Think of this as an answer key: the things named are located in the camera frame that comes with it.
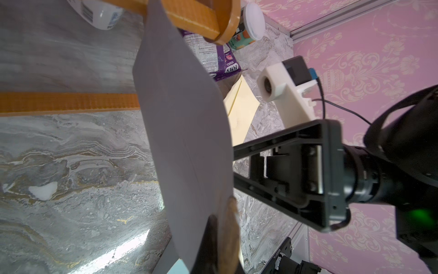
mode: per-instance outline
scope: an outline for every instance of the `pink wallpaper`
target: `pink wallpaper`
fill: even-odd
[[[287,30],[295,30],[305,24],[337,11],[358,0],[245,0],[257,3],[261,10]]]
[[[294,45],[322,80],[325,98],[370,121],[420,89],[438,84],[438,1],[399,0]],[[318,98],[314,90],[309,94]],[[321,116],[321,105],[317,113]],[[362,146],[368,125],[330,105],[345,144]],[[348,227],[311,231],[312,260],[335,274],[429,273],[417,254],[395,239],[394,208],[351,205]]]

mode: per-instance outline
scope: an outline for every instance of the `white plastic bottle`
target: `white plastic bottle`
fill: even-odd
[[[74,10],[93,27],[109,30],[120,20],[124,9],[97,0],[67,0]]]

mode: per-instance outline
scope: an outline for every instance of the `black cable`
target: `black cable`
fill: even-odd
[[[322,101],[322,99],[313,99],[312,101]],[[358,116],[360,119],[364,120],[364,121],[367,122],[369,125],[371,124],[370,121],[368,121],[367,119],[365,119],[364,117],[362,117],[360,114],[358,114],[358,113],[356,113],[356,112],[354,112],[354,111],[352,111],[352,110],[349,110],[348,108],[341,107],[340,105],[337,105],[337,104],[335,104],[335,103],[333,103],[333,102],[330,102],[330,101],[327,101],[327,100],[324,100],[324,101],[323,101],[323,104],[322,104],[323,107],[322,107],[322,109],[324,109],[324,103],[329,103],[329,104],[331,104],[332,106],[335,106],[335,107],[340,108],[341,110],[348,111],[348,112],[350,112],[350,113],[352,113],[352,114]]]
[[[319,94],[321,95],[321,101],[322,101],[322,119],[325,119],[325,100],[324,100],[324,91],[322,90],[322,84],[321,80],[316,78],[316,82],[318,83],[319,88]]]

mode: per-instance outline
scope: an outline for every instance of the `gray cardboard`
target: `gray cardboard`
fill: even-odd
[[[159,0],[149,1],[133,76],[172,240],[191,270],[210,214],[218,216],[221,245],[233,149],[219,88]]]

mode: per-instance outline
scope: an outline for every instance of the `marble surface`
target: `marble surface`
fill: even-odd
[[[134,92],[137,15],[105,32],[61,0],[0,0],[0,11],[3,90]],[[292,57],[292,40],[268,26],[235,56],[261,101],[258,74]],[[262,102],[246,140],[282,128]],[[234,168],[247,173],[247,160]],[[171,237],[156,180],[139,111],[1,117],[0,273],[151,273]],[[296,221],[235,196],[244,268],[258,273]]]

